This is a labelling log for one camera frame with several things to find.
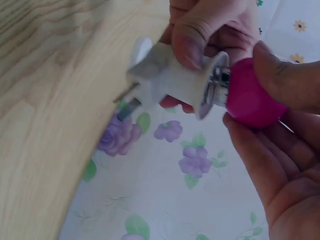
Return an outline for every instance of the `floral tablecloth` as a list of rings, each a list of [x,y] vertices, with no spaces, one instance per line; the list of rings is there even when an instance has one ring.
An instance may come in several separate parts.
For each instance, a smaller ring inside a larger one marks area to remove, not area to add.
[[[275,54],[297,64],[320,59],[320,2],[256,5],[261,38]],[[268,240],[262,204],[221,121],[224,112],[215,106],[200,122],[180,106],[158,106],[123,123],[112,118],[59,239]]]

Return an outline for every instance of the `metal rod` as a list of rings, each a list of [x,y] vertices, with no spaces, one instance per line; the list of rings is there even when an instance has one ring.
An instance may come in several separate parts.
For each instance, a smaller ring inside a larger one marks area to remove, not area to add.
[[[123,100],[129,93],[131,93],[136,87],[138,87],[140,84],[138,82],[133,83],[128,89],[124,90],[122,93],[120,93],[114,100],[113,103],[116,104]]]

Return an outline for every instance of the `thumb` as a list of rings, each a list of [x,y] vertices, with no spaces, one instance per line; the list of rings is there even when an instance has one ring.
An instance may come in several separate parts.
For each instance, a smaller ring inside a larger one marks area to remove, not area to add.
[[[200,69],[210,36],[246,7],[243,0],[200,0],[173,29],[171,44],[178,61]]]
[[[320,61],[284,62],[259,41],[253,49],[253,67],[261,86],[275,101],[291,109],[320,114]]]

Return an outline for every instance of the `metal tip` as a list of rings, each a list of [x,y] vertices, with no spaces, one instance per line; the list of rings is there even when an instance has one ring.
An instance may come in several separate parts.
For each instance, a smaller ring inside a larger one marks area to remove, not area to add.
[[[123,122],[127,117],[129,117],[139,106],[141,102],[134,98],[125,107],[123,107],[120,112],[116,115],[116,118]]]

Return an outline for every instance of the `white plastic device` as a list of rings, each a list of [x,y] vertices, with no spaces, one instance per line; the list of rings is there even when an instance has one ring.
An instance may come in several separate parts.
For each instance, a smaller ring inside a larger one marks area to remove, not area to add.
[[[229,56],[219,52],[214,58],[203,57],[201,70],[190,70],[176,59],[172,47],[163,43],[153,45],[150,38],[139,38],[130,56],[126,80],[131,86],[123,97],[129,106],[118,114],[119,120],[130,115],[137,107],[148,110],[170,95],[193,107],[197,119],[202,120],[214,104],[224,106],[228,86],[212,84],[215,71],[228,69]]]

